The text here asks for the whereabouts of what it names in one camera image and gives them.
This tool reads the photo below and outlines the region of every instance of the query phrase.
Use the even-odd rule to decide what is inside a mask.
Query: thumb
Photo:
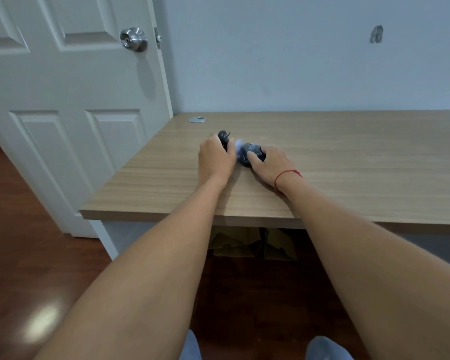
[[[229,156],[237,158],[237,147],[235,146],[235,139],[230,138],[228,139],[228,144],[226,146],[226,151]]]
[[[246,156],[248,158],[248,161],[250,162],[250,164],[252,164],[252,169],[253,170],[257,170],[259,169],[259,167],[264,164],[258,157],[257,154],[255,154],[252,151],[247,151],[246,152]]]

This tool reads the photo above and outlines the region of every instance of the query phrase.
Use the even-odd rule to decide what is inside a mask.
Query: door
[[[154,27],[152,0],[0,0],[0,145],[64,232],[96,237],[79,208],[172,117]]]

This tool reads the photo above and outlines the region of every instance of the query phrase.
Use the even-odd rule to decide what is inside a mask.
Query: blue pants
[[[186,334],[180,360],[202,360],[197,338],[192,330]],[[305,360],[353,360],[347,350],[325,336],[317,336],[306,348]]]

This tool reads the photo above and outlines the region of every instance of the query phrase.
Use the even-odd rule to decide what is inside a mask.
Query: silver door knob
[[[120,41],[126,49],[143,52],[147,49],[148,41],[144,31],[139,28],[124,29],[120,33]]]

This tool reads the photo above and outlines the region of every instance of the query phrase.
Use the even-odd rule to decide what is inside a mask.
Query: reddish brown floor
[[[204,360],[303,359],[325,335],[368,359],[304,231],[298,262],[209,256],[191,328]],[[96,239],[62,235],[0,150],[0,359],[32,359],[110,262]]]

